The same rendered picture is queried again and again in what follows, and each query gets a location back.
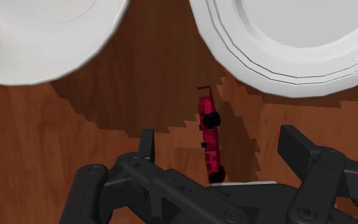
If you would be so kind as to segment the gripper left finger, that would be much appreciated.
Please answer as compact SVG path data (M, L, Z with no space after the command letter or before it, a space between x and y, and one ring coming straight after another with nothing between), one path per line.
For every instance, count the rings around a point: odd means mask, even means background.
M59 224L108 224L121 207L145 224L249 224L239 207L154 161L154 132L146 129L139 149L120 155L111 169L102 164L79 168Z

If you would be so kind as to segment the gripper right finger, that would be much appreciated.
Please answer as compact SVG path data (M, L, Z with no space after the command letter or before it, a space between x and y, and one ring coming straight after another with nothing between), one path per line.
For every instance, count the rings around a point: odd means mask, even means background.
M281 126L277 150L301 180L287 210L288 224L358 224L358 219L334 208L337 197L358 207L358 161L314 144L292 125Z

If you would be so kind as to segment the red toy car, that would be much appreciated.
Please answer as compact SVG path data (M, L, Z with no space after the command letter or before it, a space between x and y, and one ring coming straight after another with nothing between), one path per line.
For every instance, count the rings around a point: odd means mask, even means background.
M221 163L218 134L221 117L216 110L211 87L201 86L198 87L197 90L198 93L200 93L201 90L209 91L208 94L200 94L198 96L199 130L202 132L203 137L201 147L205 152L208 180L210 184L222 183L226 177L226 173Z

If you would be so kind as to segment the white plate with line rim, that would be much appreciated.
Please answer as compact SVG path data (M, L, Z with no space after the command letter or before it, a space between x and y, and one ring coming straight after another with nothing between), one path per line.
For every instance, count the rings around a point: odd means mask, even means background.
M358 85L358 0L189 0L199 34L237 80L321 97Z

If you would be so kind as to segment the plain white plate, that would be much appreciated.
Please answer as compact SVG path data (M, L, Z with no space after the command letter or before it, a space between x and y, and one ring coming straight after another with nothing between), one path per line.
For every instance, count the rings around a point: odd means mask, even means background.
M0 85L62 78L97 56L130 0L0 0Z

